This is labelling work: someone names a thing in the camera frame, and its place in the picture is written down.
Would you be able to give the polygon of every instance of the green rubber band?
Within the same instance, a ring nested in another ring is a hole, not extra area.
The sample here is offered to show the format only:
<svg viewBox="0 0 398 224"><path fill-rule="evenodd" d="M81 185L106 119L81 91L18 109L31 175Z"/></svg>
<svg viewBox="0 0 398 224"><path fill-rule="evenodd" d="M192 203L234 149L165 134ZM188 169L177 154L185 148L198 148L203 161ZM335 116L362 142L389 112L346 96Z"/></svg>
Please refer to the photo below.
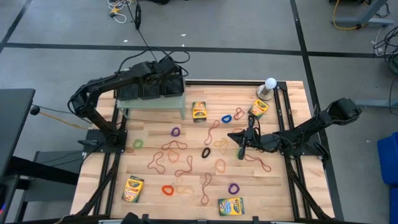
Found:
<svg viewBox="0 0 398 224"><path fill-rule="evenodd" d="M142 148L143 145L144 145L144 141L141 140L141 139L137 139L137 140L134 141L132 147L133 147L134 149L140 149L140 148Z"/></svg>

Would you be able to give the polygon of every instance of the yellow cable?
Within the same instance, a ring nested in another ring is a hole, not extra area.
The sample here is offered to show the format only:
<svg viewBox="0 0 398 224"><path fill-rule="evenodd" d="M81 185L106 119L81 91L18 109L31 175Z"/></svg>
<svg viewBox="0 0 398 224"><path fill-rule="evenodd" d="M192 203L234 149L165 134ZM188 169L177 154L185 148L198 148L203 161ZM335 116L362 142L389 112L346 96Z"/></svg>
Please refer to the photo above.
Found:
<svg viewBox="0 0 398 224"><path fill-rule="evenodd" d="M337 0L336 5L335 5L335 10L333 10L333 24L335 25L335 27L339 30L353 30L353 29L357 29L358 27L350 27L350 28L342 28L342 27L338 27L336 25L336 21L335 21L335 17L336 17L336 11L337 11L337 5L340 2L340 0Z"/></svg>
<svg viewBox="0 0 398 224"><path fill-rule="evenodd" d="M52 115L49 115L49 114L46 114L46 113L43 113L43 112L39 112L39 113L42 114L42 115L44 115L44 116L48 116L49 118L56 119L57 121L61 121L62 123L67 124L67 125L69 125L69 126L72 126L72 127L74 127L74 128L88 130L88 128L83 128L83 127L80 127L80 126L77 125L77 124L68 123L68 122L66 122L66 121L64 121L64 120L62 120L62 119L60 119L60 118L58 118L58 117L56 117L56 116L52 116Z"/></svg>

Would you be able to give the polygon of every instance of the rubber band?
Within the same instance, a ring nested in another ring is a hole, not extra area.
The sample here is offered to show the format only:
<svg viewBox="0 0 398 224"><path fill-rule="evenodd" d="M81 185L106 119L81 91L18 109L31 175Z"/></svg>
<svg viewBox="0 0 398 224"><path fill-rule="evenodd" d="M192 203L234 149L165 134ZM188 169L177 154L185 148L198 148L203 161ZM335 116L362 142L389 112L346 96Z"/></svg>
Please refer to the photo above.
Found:
<svg viewBox="0 0 398 224"><path fill-rule="evenodd" d="M225 115L225 116L223 116L223 117L221 118L221 120L222 120L224 123L229 123L229 122L232 121L232 116L231 116L231 115Z"/></svg>
<svg viewBox="0 0 398 224"><path fill-rule="evenodd" d="M174 160L174 161L171 160L171 158L170 158L171 153L174 153L175 155L177 155L176 160ZM167 154L167 157L169 158L169 161L170 161L171 163L174 163L174 162L177 162L177 161L178 161L178 159L180 158L180 154L179 154L178 152L175 152L175 151L173 151L172 149L170 149L170 150L169 150L169 153Z"/></svg>
<svg viewBox="0 0 398 224"><path fill-rule="evenodd" d="M266 172L272 171L272 168L268 165L265 165L265 163L263 163L263 161L259 157L252 157L249 154L246 154L246 155L244 155L244 159L249 162L259 161L261 163L262 169L264 169Z"/></svg>
<svg viewBox="0 0 398 224"><path fill-rule="evenodd" d="M224 169L223 169L223 171L219 170L219 168L217 167L217 164L218 164L219 161L221 161L221 162L224 163ZM220 173L225 172L225 167L226 167L226 163L225 163L224 160L222 160L222 159L217 160L217 162L216 162L216 170L217 170L218 172L220 172Z"/></svg>
<svg viewBox="0 0 398 224"><path fill-rule="evenodd" d="M177 170L177 171L174 172L174 176L179 177L179 176L181 176L184 173L191 173L192 172L192 159L193 159L192 156L188 156L187 157L187 163L188 163L188 166L190 167L189 170Z"/></svg>
<svg viewBox="0 0 398 224"><path fill-rule="evenodd" d="M206 138L206 140L205 140L205 142L204 142L205 145L207 145L207 146L210 145L211 141L213 140L213 137L211 136L211 130L217 128L218 125L220 125L220 121L215 120L214 123L213 123L213 125L212 125L212 127L209 128L209 130L208 130L208 136L207 136L207 138Z"/></svg>
<svg viewBox="0 0 398 224"><path fill-rule="evenodd" d="M172 136L173 137L178 137L180 136L181 130L178 127L173 128L172 130Z"/></svg>
<svg viewBox="0 0 398 224"><path fill-rule="evenodd" d="M188 145L185 144L185 143L182 143L182 142L173 140L173 141L170 141L169 143L164 144L164 145L162 146L162 150L163 150L163 151L166 151L166 150L170 149L170 147L172 146L172 143L173 143L173 142L175 142L176 145L177 145L177 147L178 147L179 149L181 149L181 150L186 150L187 147L188 147Z"/></svg>
<svg viewBox="0 0 398 224"><path fill-rule="evenodd" d="M173 193L174 193L174 188L173 188L173 186L171 186L171 185L164 185L164 186L162 187L162 191L163 191L163 193L166 194L167 196L171 196L171 195L173 195Z"/></svg>
<svg viewBox="0 0 398 224"><path fill-rule="evenodd" d="M210 148L209 147L206 147L204 150L203 150L203 152L201 152L201 157L202 158L207 158L209 155L210 155Z"/></svg>
<svg viewBox="0 0 398 224"><path fill-rule="evenodd" d="M233 133L240 133L240 132L242 132L242 131L244 131L243 128L234 128L234 129L232 130Z"/></svg>
<svg viewBox="0 0 398 224"><path fill-rule="evenodd" d="M234 191L234 192L232 192L232 188L233 187L236 187L236 191ZM235 183L230 184L229 187L228 187L228 192L231 195L236 195L239 192L239 190L240 190L239 186L237 184L235 184Z"/></svg>
<svg viewBox="0 0 398 224"><path fill-rule="evenodd" d="M136 140L134 141L134 143L132 144L132 147L133 147L134 149L140 149L140 148L142 148L143 145L144 145L144 141L143 141L143 140L141 140L141 139L136 139Z"/></svg>
<svg viewBox="0 0 398 224"><path fill-rule="evenodd" d="M160 156L158 159L156 159L156 161L155 161L155 158L156 158L156 156L157 156L159 153L161 154L161 156ZM157 161L158 161L160 158L162 158L162 157L163 157L163 152L156 152L156 153L154 154L154 158L152 159L152 161L151 161L150 163L148 163L148 166L147 166L148 169L155 169L155 170L157 171L158 174L163 174L163 173L166 171L166 167L164 167L163 165L160 165L160 164L157 163ZM158 170L156 167L149 167L149 165L150 165L151 163L153 163L153 162L155 162L156 165L163 167L163 172L159 172L159 170Z"/></svg>
<svg viewBox="0 0 398 224"><path fill-rule="evenodd" d="M225 139L225 138L222 138L220 141L215 141L214 142L214 146L215 147L218 147L218 151L222 154L222 155L225 155L225 153L226 153L226 149L228 148L228 141Z"/></svg>
<svg viewBox="0 0 398 224"><path fill-rule="evenodd" d="M234 119L241 119L243 116L244 116L244 111L242 110L242 108L236 108L236 114L234 115Z"/></svg>
<svg viewBox="0 0 398 224"><path fill-rule="evenodd" d="M204 182L203 185L201 186L201 191L203 192L203 197L200 199L200 203L201 203L202 205L207 205L207 203L209 203L209 197L208 197L207 194L205 193L205 187L206 187L207 185L209 185L210 182L211 182L211 174L205 173L205 182Z"/></svg>
<svg viewBox="0 0 398 224"><path fill-rule="evenodd" d="M185 186L185 187L177 186L177 187L175 188L175 191L176 191L176 193L178 193L178 194L193 194L193 193L195 193L195 191L193 190L193 187L192 187L192 186Z"/></svg>

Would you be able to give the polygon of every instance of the floor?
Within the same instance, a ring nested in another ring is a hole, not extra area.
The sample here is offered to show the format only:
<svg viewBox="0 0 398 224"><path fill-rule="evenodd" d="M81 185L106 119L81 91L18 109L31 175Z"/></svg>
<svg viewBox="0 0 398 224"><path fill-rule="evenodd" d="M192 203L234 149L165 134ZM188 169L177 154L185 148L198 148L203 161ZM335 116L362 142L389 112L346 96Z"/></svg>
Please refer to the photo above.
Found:
<svg viewBox="0 0 398 224"><path fill-rule="evenodd" d="M189 78L303 80L311 105L318 100L321 108L341 97L388 98L394 75L382 59L372 58L378 27L335 29L334 4L327 0L171 0L141 6L140 30L149 45L191 52ZM345 2L338 14L355 16L365 7ZM398 22L397 9L398 2L390 1L389 17ZM112 74L122 59L144 49L130 19L118 24L107 11L106 1L0 0L0 88L35 88L35 104L65 110L80 85ZM151 57L144 54L130 65ZM346 221L389 223L389 188L381 180L376 143L396 125L398 118L388 110L364 108L355 123L327 129ZM29 116L15 155L33 159L35 151L79 150L76 140L84 137L84 131ZM71 203L31 203L25 220L61 217Z"/></svg>

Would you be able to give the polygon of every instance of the red rubber band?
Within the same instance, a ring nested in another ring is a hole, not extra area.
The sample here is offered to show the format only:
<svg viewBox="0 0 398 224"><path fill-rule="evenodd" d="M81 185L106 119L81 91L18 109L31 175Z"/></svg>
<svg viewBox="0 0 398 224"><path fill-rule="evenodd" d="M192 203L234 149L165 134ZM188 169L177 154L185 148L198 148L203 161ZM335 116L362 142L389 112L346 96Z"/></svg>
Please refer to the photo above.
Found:
<svg viewBox="0 0 398 224"><path fill-rule="evenodd" d="M252 157L252 156L246 154L246 155L244 155L244 159L249 162L259 161L261 163L262 169L264 169L266 172L272 171L272 168L269 165L266 165L265 163L263 163L263 161L259 157Z"/></svg>
<svg viewBox="0 0 398 224"><path fill-rule="evenodd" d="M179 177L179 176L181 176L184 173L191 173L192 172L192 159L193 159L192 156L188 156L187 157L187 163L188 163L188 166L190 167L189 170L177 170L177 171L174 172L174 176Z"/></svg>
<svg viewBox="0 0 398 224"><path fill-rule="evenodd" d="M182 142L173 140L173 141L170 141L169 143L164 144L164 145L162 146L162 150L163 150L163 151L166 151L166 150L170 149L170 147L172 146L172 143L173 143L173 142L175 142L176 145L177 145L177 147L178 147L179 149L181 149L181 150L186 150L187 147L188 147L188 145L185 144L185 143L182 143Z"/></svg>
<svg viewBox="0 0 398 224"><path fill-rule="evenodd" d="M211 136L211 130L213 130L213 129L215 129L215 128L217 128L218 127L218 125L220 125L220 121L218 121L218 120L215 120L214 121L214 123L213 123L213 125L212 125L212 127L211 128L209 128L209 130L208 130L208 137L206 138L206 140L205 140L205 145L210 145L210 143L211 143L211 141L213 140L213 137Z"/></svg>
<svg viewBox="0 0 398 224"><path fill-rule="evenodd" d="M163 186L163 187L162 187L162 191L163 191L163 193L166 194L167 196L171 196L171 195L174 194L174 188L173 188L173 186L171 186L171 185L165 185L165 186Z"/></svg>
<svg viewBox="0 0 398 224"><path fill-rule="evenodd" d="M159 153L161 154L161 156L160 156L158 159L156 159L156 161L155 161L155 158L157 157L157 155L158 155ZM164 167L163 165L160 165L160 164L157 163L157 161L158 161L159 159L161 159L162 157L163 157L163 152L156 152L156 153L154 154L154 158L152 159L152 161L151 161L150 163L148 163L148 166L147 166L148 169L155 169L156 172L157 172L158 174L163 174L163 173L166 171L166 167ZM155 162L156 165L163 167L163 172L160 172L160 171L158 170L158 168L156 168L156 167L149 167L149 165L151 165L153 162Z"/></svg>
<svg viewBox="0 0 398 224"><path fill-rule="evenodd" d="M234 115L234 119L241 119L243 116L244 116L244 111L242 110L242 108L236 108L236 114Z"/></svg>
<svg viewBox="0 0 398 224"><path fill-rule="evenodd" d="M202 205L207 205L207 203L209 203L209 197L208 197L207 194L205 193L205 187L206 187L207 185L209 185L210 182L211 182L211 174L206 173L206 174L205 174L205 182L204 182L203 185L201 186L201 191L203 192L203 197L200 199L200 203L201 203Z"/></svg>

